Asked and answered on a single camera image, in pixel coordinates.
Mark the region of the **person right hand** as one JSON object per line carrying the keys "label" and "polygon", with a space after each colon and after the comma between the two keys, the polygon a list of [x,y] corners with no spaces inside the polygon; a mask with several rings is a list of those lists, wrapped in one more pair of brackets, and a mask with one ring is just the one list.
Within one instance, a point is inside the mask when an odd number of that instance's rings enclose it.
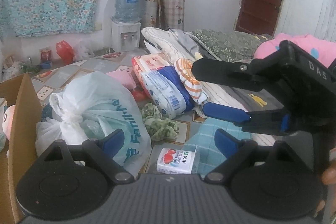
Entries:
{"label": "person right hand", "polygon": [[325,185],[331,185],[336,183],[336,169],[333,166],[329,167],[323,172],[322,182]]}

